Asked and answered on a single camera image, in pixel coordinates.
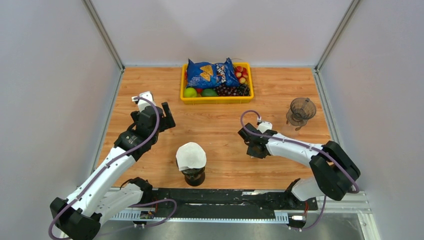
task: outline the yellow bin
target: yellow bin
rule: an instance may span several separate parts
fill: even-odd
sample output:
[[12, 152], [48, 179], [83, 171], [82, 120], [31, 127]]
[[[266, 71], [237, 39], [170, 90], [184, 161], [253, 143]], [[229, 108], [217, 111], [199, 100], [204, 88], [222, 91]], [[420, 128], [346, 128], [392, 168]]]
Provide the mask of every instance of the yellow bin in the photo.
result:
[[185, 73], [186, 73], [187, 65], [188, 65], [188, 64], [184, 64], [182, 66], [182, 72], [181, 72], [181, 88], [179, 91], [179, 97], [185, 104], [242, 104], [242, 103], [250, 102], [254, 97], [251, 66], [247, 62], [233, 62], [232, 64], [235, 67], [242, 66], [243, 68], [247, 69], [247, 73], [249, 74], [249, 79], [246, 79], [246, 82], [250, 88], [250, 96], [184, 97], [183, 92], [187, 86], [187, 79], [186, 79]]

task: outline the chip bag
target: chip bag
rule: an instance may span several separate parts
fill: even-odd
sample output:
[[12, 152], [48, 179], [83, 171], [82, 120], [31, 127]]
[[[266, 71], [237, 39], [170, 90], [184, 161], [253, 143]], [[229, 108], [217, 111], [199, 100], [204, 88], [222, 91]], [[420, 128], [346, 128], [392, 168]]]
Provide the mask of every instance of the chip bag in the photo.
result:
[[230, 58], [227, 58], [224, 63], [215, 64], [209, 62], [194, 63], [189, 59], [187, 82], [187, 87], [197, 89], [213, 89], [224, 83], [229, 87], [240, 85]]

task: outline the wooden tabletop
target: wooden tabletop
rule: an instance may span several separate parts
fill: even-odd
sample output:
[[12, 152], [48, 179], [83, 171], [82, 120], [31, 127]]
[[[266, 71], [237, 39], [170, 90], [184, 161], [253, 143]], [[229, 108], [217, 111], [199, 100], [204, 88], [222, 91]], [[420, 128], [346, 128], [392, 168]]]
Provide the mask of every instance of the wooden tabletop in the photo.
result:
[[[314, 77], [309, 68], [252, 68], [254, 99], [250, 103], [186, 105], [180, 100], [180, 67], [128, 67], [108, 126], [100, 154], [100, 164], [118, 135], [132, 123], [130, 113], [137, 110], [132, 96], [151, 91], [158, 106], [168, 102], [176, 127], [159, 134], [158, 142], [130, 167], [114, 184], [127, 179], [147, 179], [154, 188], [192, 188], [176, 165], [177, 149], [198, 143], [206, 152], [206, 179], [197, 188], [211, 189], [286, 189], [297, 178], [312, 176], [309, 168], [292, 160], [246, 155], [247, 146], [237, 132], [240, 115], [249, 109], [258, 111], [273, 129], [288, 137], [325, 144], [330, 139]], [[316, 105], [314, 118], [300, 131], [286, 125], [291, 101], [308, 97]], [[256, 123], [247, 114], [245, 123]]]

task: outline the white wall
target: white wall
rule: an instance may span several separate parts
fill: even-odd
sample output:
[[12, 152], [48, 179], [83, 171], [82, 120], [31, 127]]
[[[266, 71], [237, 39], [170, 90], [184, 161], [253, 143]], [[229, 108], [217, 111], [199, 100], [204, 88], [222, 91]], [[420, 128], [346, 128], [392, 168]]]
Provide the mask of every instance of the white wall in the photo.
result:
[[125, 65], [315, 65], [350, 2], [93, 0]]
[[363, 0], [322, 71], [383, 240], [423, 239], [424, 2]]
[[0, 239], [46, 240], [94, 163], [119, 79], [82, 1], [0, 3]]

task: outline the red fruit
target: red fruit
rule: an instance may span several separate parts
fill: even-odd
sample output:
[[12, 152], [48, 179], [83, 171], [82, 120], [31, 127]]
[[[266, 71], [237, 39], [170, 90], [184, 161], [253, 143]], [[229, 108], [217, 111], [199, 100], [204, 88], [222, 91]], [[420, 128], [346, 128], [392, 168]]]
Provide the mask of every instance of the red fruit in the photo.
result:
[[235, 71], [236, 71], [236, 72], [240, 72], [240, 73], [242, 73], [242, 72], [243, 72], [243, 69], [246, 69], [246, 68], [244, 68], [244, 67], [242, 67], [242, 66], [236, 66], [236, 67], [235, 67]]
[[238, 79], [238, 82], [239, 82], [239, 83], [241, 83], [241, 84], [244, 84], [244, 83], [246, 82], [246, 78], [244, 78], [244, 77], [240, 77], [240, 78]]

